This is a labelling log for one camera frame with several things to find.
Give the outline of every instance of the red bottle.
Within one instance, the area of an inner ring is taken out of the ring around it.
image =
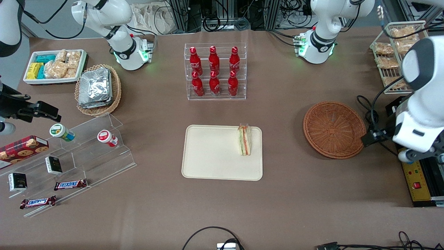
[[[216,53],[216,47],[210,47],[210,57],[208,57],[208,61],[210,63],[210,71],[216,72],[216,76],[219,75],[219,56]]]
[[[238,55],[238,48],[236,46],[231,48],[231,56],[230,56],[230,71],[239,72],[239,64],[241,59]]]
[[[191,47],[190,53],[191,53],[191,56],[190,56],[191,68],[193,69],[193,71],[197,72],[198,76],[201,76],[203,74],[202,63],[200,62],[200,58],[197,55],[196,48]]]
[[[228,92],[231,97],[235,97],[238,94],[239,81],[236,78],[236,72],[232,70],[230,72],[230,78],[228,79]]]
[[[203,95],[205,95],[205,90],[203,89],[202,80],[199,78],[199,75],[196,71],[193,71],[191,73],[191,76],[193,77],[191,84],[193,85],[194,92],[198,97],[202,97]]]
[[[219,79],[216,75],[216,72],[211,71],[210,72],[210,89],[211,89],[211,94],[214,97],[218,97],[221,94],[221,89],[219,86]]]

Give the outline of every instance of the floor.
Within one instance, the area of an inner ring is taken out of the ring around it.
[[[71,15],[71,8],[73,2],[77,0],[69,0],[67,4],[60,10],[60,12],[45,25],[35,23],[32,19],[23,16],[22,22],[38,37],[51,39],[44,29],[47,29],[56,36],[72,36],[81,29],[81,26],[74,21]],[[140,2],[141,0],[127,0],[128,3]],[[401,20],[402,13],[397,6],[396,1],[386,1],[388,12],[392,20]],[[50,13],[53,13],[60,6],[60,0],[27,0],[25,9],[31,12],[39,20],[46,20]],[[360,18],[356,21],[355,27],[363,26],[377,26],[379,21],[376,16],[376,8],[365,18]],[[100,37],[96,32],[89,28],[78,36],[78,38],[93,38]],[[23,69],[26,67],[29,57],[29,42],[28,38],[23,37],[20,49],[12,56],[0,58],[0,76],[2,82],[12,88],[17,88],[20,79],[22,78]]]

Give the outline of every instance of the cookie box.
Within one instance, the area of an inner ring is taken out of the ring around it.
[[[59,50],[49,50],[49,51],[36,51],[31,54],[31,58],[29,59],[28,66],[26,67],[26,70],[24,72],[23,81],[29,85],[58,85],[58,84],[76,83],[77,79],[80,78],[80,75],[82,74],[84,67],[86,65],[87,53],[83,49],[67,49],[67,50],[77,50],[77,51],[81,52],[80,62],[79,62],[79,65],[77,66],[77,73],[75,74],[75,77],[60,78],[60,79],[27,79],[26,78],[26,73],[28,72],[29,67],[31,66],[31,63],[36,62],[37,56],[57,55],[57,53],[59,53]]]
[[[49,149],[48,141],[35,135],[0,147],[0,169]]]

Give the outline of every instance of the empty wicker basket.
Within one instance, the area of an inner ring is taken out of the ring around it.
[[[111,71],[111,84],[112,84],[112,96],[113,96],[113,102],[110,106],[104,106],[104,107],[98,107],[98,108],[92,108],[92,109],[84,109],[77,105],[77,109],[80,110],[82,113],[90,116],[99,117],[105,113],[111,113],[113,112],[117,106],[119,105],[120,98],[122,96],[122,86],[120,84],[119,76],[117,75],[117,72],[109,65],[94,65],[90,68],[87,68],[86,71],[92,71],[96,70],[98,68],[107,68]],[[75,84],[75,93],[74,97],[77,102],[79,102],[79,86],[80,86],[80,79],[77,80],[77,83]]]
[[[347,159],[364,147],[365,125],[349,106],[335,101],[320,102],[304,117],[304,134],[316,151],[334,159]]]

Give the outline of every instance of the brown table surface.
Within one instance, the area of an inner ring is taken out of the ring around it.
[[[0,189],[1,249],[181,249],[205,226],[234,231],[246,249],[312,249],[318,244],[397,244],[397,233],[434,246],[444,239],[444,210],[412,208],[397,159],[378,145],[348,160],[332,160],[306,141],[302,120],[310,106],[343,102],[363,117],[356,95],[381,90],[368,47],[380,28],[341,33],[334,54],[321,65],[296,58],[266,32],[216,32],[160,36],[153,62],[130,72],[108,53],[105,39],[31,39],[31,51],[81,48],[88,66],[108,64],[122,81],[115,115],[135,168],[33,218],[20,199]],[[248,42],[246,101],[188,101],[185,43]],[[19,85],[32,101],[59,108],[67,127],[88,121],[76,108],[74,85]],[[377,109],[396,95],[383,95]],[[29,134],[49,137],[53,124],[13,121],[17,131],[2,145]],[[181,174],[185,129],[191,124],[250,123],[263,133],[259,181],[187,179]],[[230,236],[198,234],[188,249],[214,249]]]

